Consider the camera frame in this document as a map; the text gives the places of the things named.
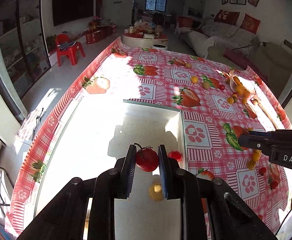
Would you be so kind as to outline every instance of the cushion with chinese text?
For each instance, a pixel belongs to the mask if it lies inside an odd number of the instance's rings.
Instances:
[[[239,17],[239,12],[228,12],[228,11],[220,10],[219,13],[216,14],[214,22],[236,25],[238,17]]]

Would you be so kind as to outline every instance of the white coffee table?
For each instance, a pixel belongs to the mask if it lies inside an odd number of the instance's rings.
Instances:
[[[161,37],[155,39],[144,39],[144,38],[135,38],[129,36],[128,33],[123,33],[121,36],[121,41],[123,44],[129,47],[139,47],[139,48],[148,48],[151,49],[154,44],[168,44],[168,37],[165,34],[162,34]]]

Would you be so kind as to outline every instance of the red cushion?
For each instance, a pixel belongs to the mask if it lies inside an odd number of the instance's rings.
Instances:
[[[214,22],[220,22],[220,23],[227,23],[227,24],[230,24],[230,25],[236,25],[238,17],[239,17],[239,12],[228,12],[228,11],[223,11],[221,9],[219,11],[219,13],[216,14]]]
[[[178,26],[179,26],[179,28],[181,28],[181,27],[191,28],[193,26],[193,21],[194,21],[194,19],[192,19],[192,18],[180,16],[180,17],[178,17]]]
[[[245,18],[240,28],[247,30],[253,34],[256,34],[260,23],[261,21],[249,16],[248,14],[245,14]]]

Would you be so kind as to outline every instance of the glass door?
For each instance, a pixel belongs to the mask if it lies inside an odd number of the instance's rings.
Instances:
[[[51,67],[42,37],[40,0],[5,0],[0,6],[0,48],[22,98]]]

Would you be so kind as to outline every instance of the screw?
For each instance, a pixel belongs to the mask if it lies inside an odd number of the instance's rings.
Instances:
[[[220,177],[216,177],[213,179],[213,183],[215,183],[216,185],[221,185],[223,184],[223,179]]]
[[[75,185],[78,184],[80,181],[81,181],[81,178],[79,177],[74,177],[70,180],[70,182]]]
[[[118,173],[118,170],[116,168],[112,168],[112,169],[108,170],[108,173],[110,175],[116,175]]]
[[[182,175],[185,175],[185,174],[186,174],[186,171],[185,171],[184,169],[177,169],[177,170],[175,171],[175,173],[176,173],[177,175],[182,176]]]

